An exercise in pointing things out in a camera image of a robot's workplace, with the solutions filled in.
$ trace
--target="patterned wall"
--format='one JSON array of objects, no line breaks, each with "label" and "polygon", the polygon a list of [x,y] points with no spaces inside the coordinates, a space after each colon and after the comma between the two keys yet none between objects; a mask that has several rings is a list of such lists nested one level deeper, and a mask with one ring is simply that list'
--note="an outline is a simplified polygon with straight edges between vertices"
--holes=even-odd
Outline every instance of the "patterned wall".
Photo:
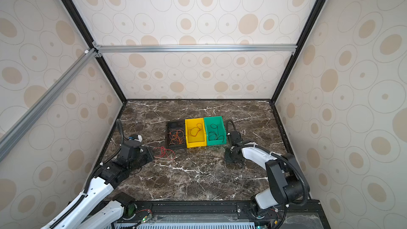
[{"label": "patterned wall", "polygon": [[0,137],[83,53],[58,0],[0,0]]},{"label": "patterned wall", "polygon": [[100,45],[296,43],[315,0],[75,0]]},{"label": "patterned wall", "polygon": [[106,53],[126,98],[270,98],[291,52]]},{"label": "patterned wall", "polygon": [[332,228],[405,228],[407,1],[328,0],[277,102]]},{"label": "patterned wall", "polygon": [[92,59],[0,163],[1,229],[38,229],[79,194],[120,108]]}]

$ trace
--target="yellow bin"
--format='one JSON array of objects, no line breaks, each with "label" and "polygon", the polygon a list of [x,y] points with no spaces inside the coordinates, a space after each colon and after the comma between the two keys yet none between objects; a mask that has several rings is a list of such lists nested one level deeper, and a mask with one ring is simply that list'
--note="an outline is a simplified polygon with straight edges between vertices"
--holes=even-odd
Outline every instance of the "yellow bin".
[{"label": "yellow bin", "polygon": [[206,146],[206,131],[203,118],[185,120],[186,147]]}]

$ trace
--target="marble surface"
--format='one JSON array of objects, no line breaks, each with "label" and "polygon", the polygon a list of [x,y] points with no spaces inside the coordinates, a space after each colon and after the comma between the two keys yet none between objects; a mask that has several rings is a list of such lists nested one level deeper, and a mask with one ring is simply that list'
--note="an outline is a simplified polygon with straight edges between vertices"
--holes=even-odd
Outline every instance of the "marble surface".
[{"label": "marble surface", "polygon": [[[165,142],[166,121],[222,116],[232,119],[243,139],[252,139],[271,151],[285,153],[268,101],[154,100],[129,101],[121,116],[125,135],[143,137],[143,144],[160,147]],[[104,159],[117,149],[116,131]],[[268,188],[266,171],[246,161],[244,169],[226,165],[226,145],[175,150],[168,159],[156,158],[123,181],[107,198],[123,191],[136,200],[249,200]]]}]

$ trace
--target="green bin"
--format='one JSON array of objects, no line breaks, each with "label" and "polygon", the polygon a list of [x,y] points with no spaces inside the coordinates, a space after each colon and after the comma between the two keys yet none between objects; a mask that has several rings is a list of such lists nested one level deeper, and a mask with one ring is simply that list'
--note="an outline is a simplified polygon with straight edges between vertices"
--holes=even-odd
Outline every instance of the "green bin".
[{"label": "green bin", "polygon": [[226,144],[226,130],[222,116],[206,117],[203,121],[205,123],[207,145]]}]

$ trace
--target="plastic storage bin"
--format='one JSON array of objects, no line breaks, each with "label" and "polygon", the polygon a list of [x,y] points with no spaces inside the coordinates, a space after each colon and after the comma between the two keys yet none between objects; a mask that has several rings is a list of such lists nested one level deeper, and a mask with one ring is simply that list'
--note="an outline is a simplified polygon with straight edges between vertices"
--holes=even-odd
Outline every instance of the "plastic storage bin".
[{"label": "plastic storage bin", "polygon": [[226,130],[222,116],[206,117],[205,121],[206,141],[208,146],[226,144]]},{"label": "plastic storage bin", "polygon": [[185,133],[185,120],[168,121],[165,134],[166,148],[170,150],[186,148]]},{"label": "plastic storage bin", "polygon": [[186,147],[206,146],[206,131],[203,118],[185,120]]}]

